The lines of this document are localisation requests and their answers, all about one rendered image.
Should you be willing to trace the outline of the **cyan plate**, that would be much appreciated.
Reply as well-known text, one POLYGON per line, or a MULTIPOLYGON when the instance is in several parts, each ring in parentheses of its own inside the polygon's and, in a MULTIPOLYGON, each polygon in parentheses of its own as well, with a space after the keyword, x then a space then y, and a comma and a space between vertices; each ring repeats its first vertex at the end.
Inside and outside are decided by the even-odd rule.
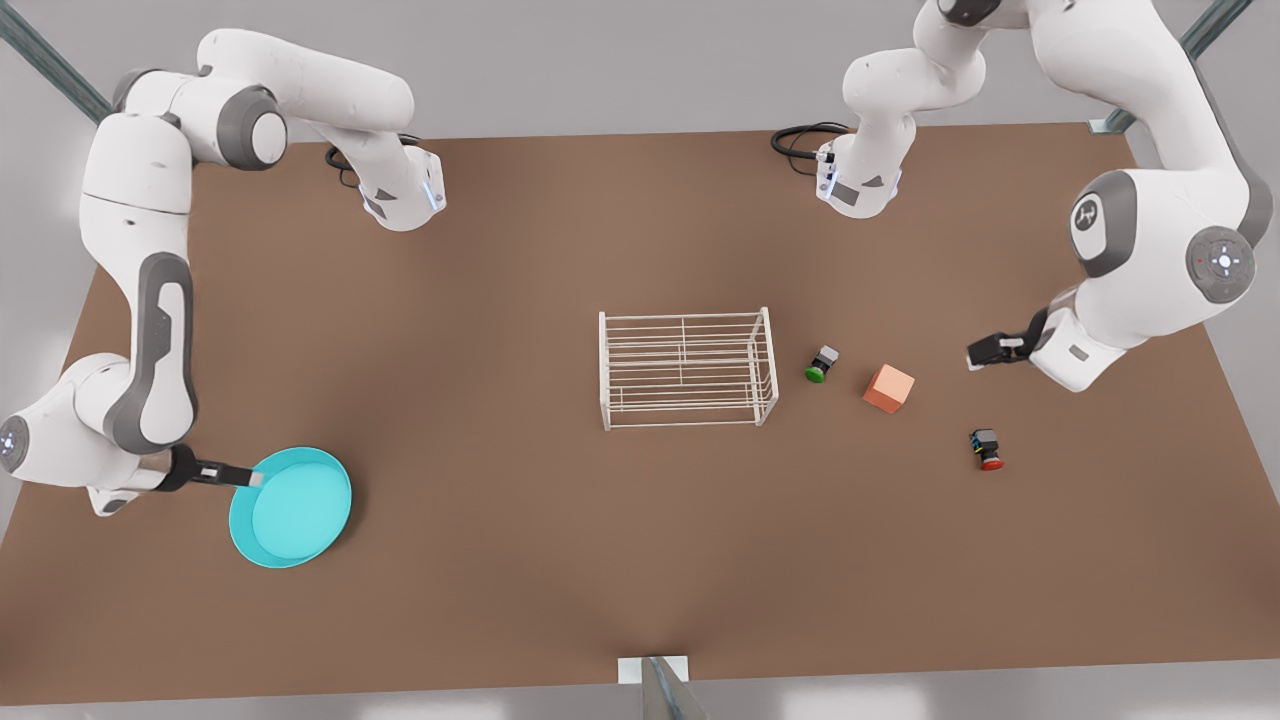
POLYGON ((239 487, 228 512, 230 539, 248 561, 294 568, 328 550, 352 509, 347 470, 333 455, 311 447, 275 452, 255 468, 256 486, 239 487))

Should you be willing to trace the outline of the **orange cube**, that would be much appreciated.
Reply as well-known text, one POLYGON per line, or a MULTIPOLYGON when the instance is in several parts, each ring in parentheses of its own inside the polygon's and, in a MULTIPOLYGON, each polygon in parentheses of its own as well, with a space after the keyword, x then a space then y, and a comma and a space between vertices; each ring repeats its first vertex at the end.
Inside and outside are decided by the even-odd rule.
POLYGON ((905 405, 914 383, 914 377, 884 364, 870 378, 863 400, 884 413, 893 414, 905 405))

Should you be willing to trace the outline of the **silver frame post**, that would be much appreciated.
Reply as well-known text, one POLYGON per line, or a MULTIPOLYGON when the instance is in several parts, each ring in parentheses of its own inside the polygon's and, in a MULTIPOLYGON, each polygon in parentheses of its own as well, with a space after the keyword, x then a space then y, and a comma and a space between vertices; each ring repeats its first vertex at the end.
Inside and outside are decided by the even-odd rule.
POLYGON ((0 0, 0 40, 95 124, 113 111, 111 104, 8 0, 0 0))
POLYGON ((641 720, 709 720, 689 688, 689 657, 644 656, 617 660, 618 683, 639 685, 641 720))
POLYGON ((1102 119, 1088 120, 1092 135, 1124 135, 1137 122, 1156 119, 1158 111, 1171 102, 1180 86, 1190 83, 1197 59, 1234 23, 1254 0, 1211 0, 1208 6, 1174 41, 1158 38, 1158 19, 1147 23, 1143 31, 1121 38, 1116 70, 1116 96, 1107 96, 1116 108, 1102 119))

